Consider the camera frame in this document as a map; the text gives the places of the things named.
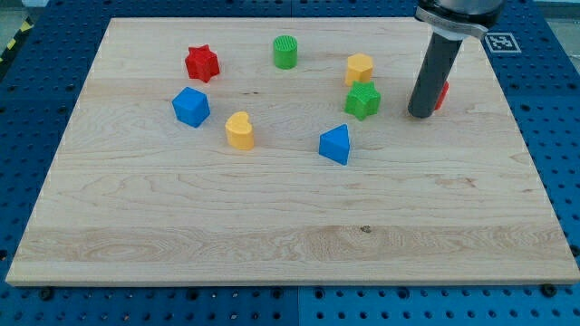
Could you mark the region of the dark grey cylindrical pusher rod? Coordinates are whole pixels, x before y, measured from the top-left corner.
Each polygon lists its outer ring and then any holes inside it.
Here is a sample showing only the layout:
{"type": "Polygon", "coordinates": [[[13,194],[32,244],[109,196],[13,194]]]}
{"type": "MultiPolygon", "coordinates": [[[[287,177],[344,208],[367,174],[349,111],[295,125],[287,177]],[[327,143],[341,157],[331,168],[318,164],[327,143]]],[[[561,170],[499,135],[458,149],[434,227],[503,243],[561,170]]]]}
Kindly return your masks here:
{"type": "Polygon", "coordinates": [[[461,45],[461,40],[450,40],[436,33],[431,35],[408,104],[412,117],[425,119],[435,111],[461,45]]]}

